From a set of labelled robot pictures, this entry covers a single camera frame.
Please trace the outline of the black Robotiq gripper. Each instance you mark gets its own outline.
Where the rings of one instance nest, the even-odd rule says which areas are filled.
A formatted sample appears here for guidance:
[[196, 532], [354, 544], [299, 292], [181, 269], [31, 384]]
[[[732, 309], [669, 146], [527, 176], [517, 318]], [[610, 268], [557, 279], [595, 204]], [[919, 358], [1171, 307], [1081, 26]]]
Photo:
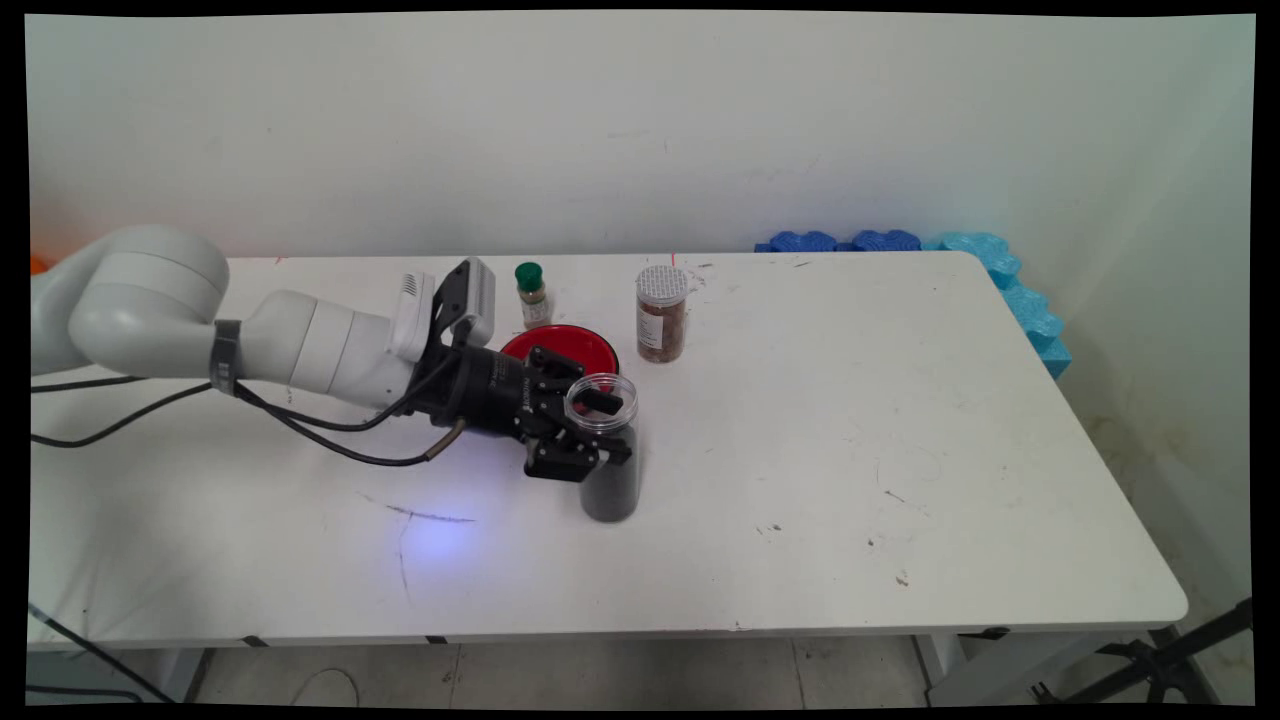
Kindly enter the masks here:
[[[630, 464], [634, 414], [617, 391], [617, 355], [582, 364], [535, 345], [525, 359], [485, 347], [428, 342], [412, 377], [410, 410], [436, 427], [463, 421], [466, 430], [512, 437], [527, 446], [529, 477], [585, 482]], [[545, 405], [541, 392], [566, 405]]]

